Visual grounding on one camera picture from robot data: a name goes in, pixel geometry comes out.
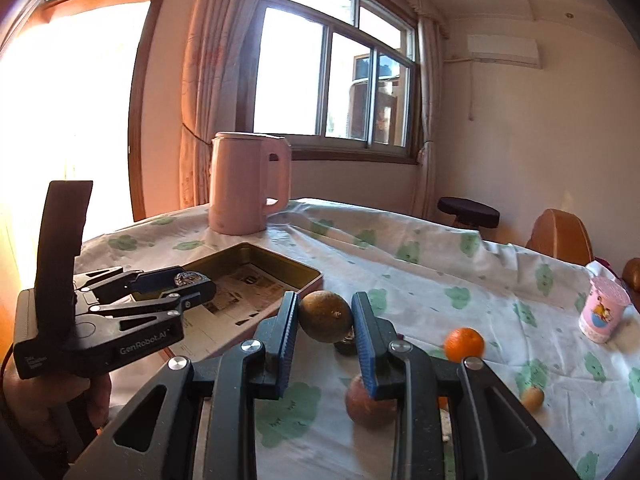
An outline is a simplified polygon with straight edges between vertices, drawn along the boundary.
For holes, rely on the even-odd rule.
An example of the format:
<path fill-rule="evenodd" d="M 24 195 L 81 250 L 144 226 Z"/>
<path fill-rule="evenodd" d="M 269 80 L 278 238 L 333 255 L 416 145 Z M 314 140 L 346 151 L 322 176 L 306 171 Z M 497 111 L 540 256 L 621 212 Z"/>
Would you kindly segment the person's left hand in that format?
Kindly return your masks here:
<path fill-rule="evenodd" d="M 18 376 L 13 350 L 6 354 L 1 367 L 1 414 L 9 428 L 25 443 L 37 450 L 53 451 L 62 442 L 62 430 L 54 420 L 53 410 L 81 398 L 94 430 L 108 421 L 112 381 L 109 374 L 82 378 L 58 370 L 30 379 Z"/>

